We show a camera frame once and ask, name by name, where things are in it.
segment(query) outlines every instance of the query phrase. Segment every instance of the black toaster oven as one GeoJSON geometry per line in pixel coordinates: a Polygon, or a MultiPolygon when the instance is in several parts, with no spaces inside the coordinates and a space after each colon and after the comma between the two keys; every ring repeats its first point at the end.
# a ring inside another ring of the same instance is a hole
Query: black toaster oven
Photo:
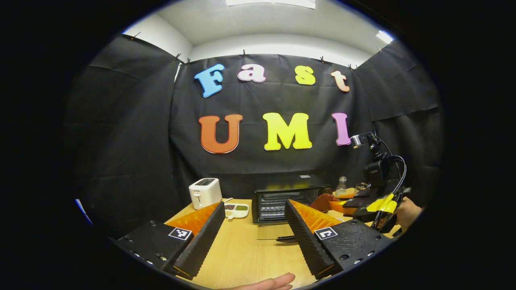
{"type": "Polygon", "coordinates": [[[254,223],[282,223],[285,219],[285,201],[310,205],[326,193],[332,193],[330,184],[325,184],[313,174],[274,175],[256,180],[252,198],[254,223]]]}

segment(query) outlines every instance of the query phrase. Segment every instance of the white toaster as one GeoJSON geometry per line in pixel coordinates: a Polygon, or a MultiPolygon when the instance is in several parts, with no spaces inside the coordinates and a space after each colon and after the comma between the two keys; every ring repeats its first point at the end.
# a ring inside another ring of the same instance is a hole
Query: white toaster
{"type": "Polygon", "coordinates": [[[200,210],[222,200],[220,184],[217,178],[203,178],[188,187],[193,207],[200,210]]]}

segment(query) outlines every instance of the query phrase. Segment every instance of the white ceiling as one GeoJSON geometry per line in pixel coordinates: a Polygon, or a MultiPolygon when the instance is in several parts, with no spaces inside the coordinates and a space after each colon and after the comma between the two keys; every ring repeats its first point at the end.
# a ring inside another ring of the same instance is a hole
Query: white ceiling
{"type": "Polygon", "coordinates": [[[192,43],[265,33],[329,39],[375,54],[385,42],[378,25],[334,0],[316,0],[315,10],[285,4],[228,7],[225,0],[181,0],[157,12],[192,43]]]}

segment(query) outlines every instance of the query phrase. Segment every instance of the ceiling light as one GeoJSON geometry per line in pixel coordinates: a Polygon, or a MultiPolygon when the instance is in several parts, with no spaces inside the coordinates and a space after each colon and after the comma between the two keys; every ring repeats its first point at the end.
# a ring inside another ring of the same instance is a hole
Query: ceiling light
{"type": "Polygon", "coordinates": [[[383,30],[378,31],[378,34],[376,34],[376,37],[378,37],[379,39],[383,40],[383,42],[385,42],[387,44],[391,43],[391,41],[394,40],[390,35],[388,35],[383,30]]]}
{"type": "Polygon", "coordinates": [[[256,3],[289,4],[315,9],[315,0],[226,0],[228,6],[256,3]]]}

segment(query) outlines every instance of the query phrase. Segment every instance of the black curtain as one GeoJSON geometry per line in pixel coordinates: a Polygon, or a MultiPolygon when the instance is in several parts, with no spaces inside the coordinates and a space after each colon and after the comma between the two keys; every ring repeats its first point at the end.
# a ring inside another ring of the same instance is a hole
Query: black curtain
{"type": "Polygon", "coordinates": [[[112,237],[182,209],[168,120],[180,61],[120,35],[76,78],[66,100],[63,162],[72,195],[112,237]]]}
{"type": "Polygon", "coordinates": [[[368,149],[337,146],[337,127],[332,113],[347,114],[349,135],[373,130],[365,91],[355,71],[348,67],[296,56],[241,55],[203,59],[182,65],[172,97],[170,140],[174,156],[176,182],[183,200],[190,202],[188,186],[199,178],[220,179],[222,195],[250,199],[258,180],[264,175],[315,174],[335,187],[338,177],[345,175],[348,184],[364,181],[363,169],[370,160],[368,149]],[[204,98],[203,88],[194,76],[218,63],[224,65],[222,90],[204,98]],[[265,68],[262,83],[237,78],[244,64],[265,68]],[[316,82],[297,83],[294,68],[309,66],[316,82]],[[341,91],[330,75],[339,70],[346,76],[349,92],[341,91]],[[293,114],[309,115],[310,149],[266,151],[267,122],[263,114],[279,113],[289,124],[293,114]],[[216,139],[226,142],[228,124],[224,117],[240,114],[240,137],[236,149],[227,154],[213,154],[201,146],[199,118],[218,116],[216,139]]]}
{"type": "MultiPolygon", "coordinates": [[[[361,64],[356,75],[365,88],[376,134],[407,162],[410,198],[426,206],[437,189],[444,150],[443,114],[434,82],[396,40],[361,64]]],[[[393,168],[391,176],[396,175],[393,168]]]]}

